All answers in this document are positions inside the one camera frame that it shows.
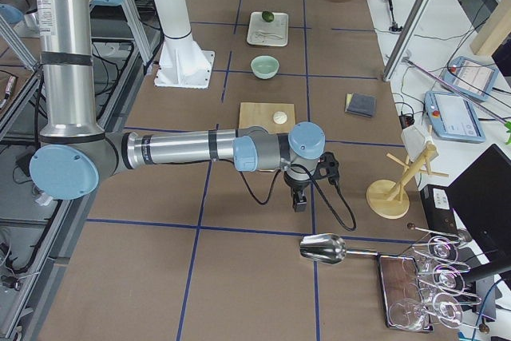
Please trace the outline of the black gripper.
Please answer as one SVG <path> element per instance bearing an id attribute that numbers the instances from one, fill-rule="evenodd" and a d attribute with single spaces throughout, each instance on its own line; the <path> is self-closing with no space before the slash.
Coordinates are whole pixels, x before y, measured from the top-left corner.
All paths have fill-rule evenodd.
<path id="1" fill-rule="evenodd" d="M 292 207 L 295 212 L 307 209 L 305 190 L 311 183 L 310 173 L 304 165 L 289 165 L 284 170 L 284 181 L 291 189 Z"/>

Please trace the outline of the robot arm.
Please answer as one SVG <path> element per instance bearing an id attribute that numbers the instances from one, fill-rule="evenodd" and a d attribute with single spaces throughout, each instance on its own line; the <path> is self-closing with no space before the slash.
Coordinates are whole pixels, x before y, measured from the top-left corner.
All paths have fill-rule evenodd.
<path id="1" fill-rule="evenodd" d="M 326 175 L 325 135 L 311 122 L 284 133 L 255 126 L 217 129 L 206 121 L 215 54 L 192 36 L 185 0 L 154 0 L 162 29 L 155 77 L 144 84 L 121 133 L 97 120 L 90 7 L 93 0 L 36 0 L 46 126 L 29 172 L 35 185 L 60 200 L 91 193 L 107 178 L 144 165 L 227 161 L 241 173 L 278 171 L 295 210 L 305 188 Z"/>

